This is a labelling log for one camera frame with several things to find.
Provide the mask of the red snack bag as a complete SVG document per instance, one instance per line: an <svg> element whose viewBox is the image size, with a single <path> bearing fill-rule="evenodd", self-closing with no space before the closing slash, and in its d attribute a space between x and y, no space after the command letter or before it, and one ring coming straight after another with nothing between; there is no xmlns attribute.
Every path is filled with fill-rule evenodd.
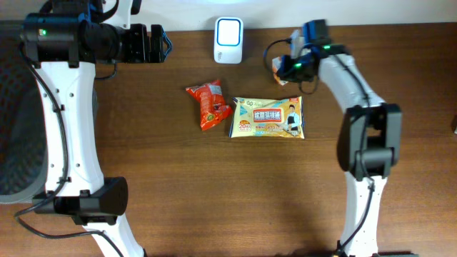
<svg viewBox="0 0 457 257"><path fill-rule="evenodd" d="M219 79L200 86L187 87L186 92L200 103L202 131L220 124L233 113L232 108L224 100Z"/></svg>

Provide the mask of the yellow wet wipes pack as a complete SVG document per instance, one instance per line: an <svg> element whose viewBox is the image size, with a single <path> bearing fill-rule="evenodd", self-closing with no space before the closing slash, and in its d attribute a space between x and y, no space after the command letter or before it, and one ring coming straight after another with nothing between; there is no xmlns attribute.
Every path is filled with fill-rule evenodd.
<svg viewBox="0 0 457 257"><path fill-rule="evenodd" d="M301 96L281 100L232 99L236 108L229 131L230 138L258 136L304 139Z"/></svg>

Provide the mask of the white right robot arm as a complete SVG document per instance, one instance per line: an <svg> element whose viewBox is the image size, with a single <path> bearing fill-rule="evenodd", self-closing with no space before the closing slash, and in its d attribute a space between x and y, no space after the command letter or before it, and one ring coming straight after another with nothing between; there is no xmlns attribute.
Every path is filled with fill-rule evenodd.
<svg viewBox="0 0 457 257"><path fill-rule="evenodd" d="M402 111L368 85L349 50L332 42L325 20L306 22L288 42L291 53L276 75L298 84L323 82L343 112L336 152L347 185L346 220L332 254L377 256L381 197L399 160Z"/></svg>

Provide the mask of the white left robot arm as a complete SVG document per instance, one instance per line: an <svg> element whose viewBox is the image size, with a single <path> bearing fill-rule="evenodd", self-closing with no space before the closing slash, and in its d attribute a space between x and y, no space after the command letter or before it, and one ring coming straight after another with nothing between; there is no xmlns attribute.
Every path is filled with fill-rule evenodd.
<svg viewBox="0 0 457 257"><path fill-rule="evenodd" d="M20 54L37 81L46 129L44 190L31 212L68 216L105 256L144 256L126 218L128 185L107 178L94 136L96 65L162 63L162 26L134 24L140 0L48 1L26 16Z"/></svg>

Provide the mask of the small orange snack packet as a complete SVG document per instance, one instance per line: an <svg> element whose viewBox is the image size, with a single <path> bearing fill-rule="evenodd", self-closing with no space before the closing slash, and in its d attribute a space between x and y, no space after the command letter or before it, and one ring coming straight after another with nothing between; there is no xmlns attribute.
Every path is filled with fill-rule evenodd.
<svg viewBox="0 0 457 257"><path fill-rule="evenodd" d="M284 81L284 80L281 80L278 76L277 76L277 72L281 66L281 58L278 56L274 59L272 59L272 72L273 72L273 77L274 77L274 80L276 81L276 83L280 86L285 86L288 82L287 81Z"/></svg>

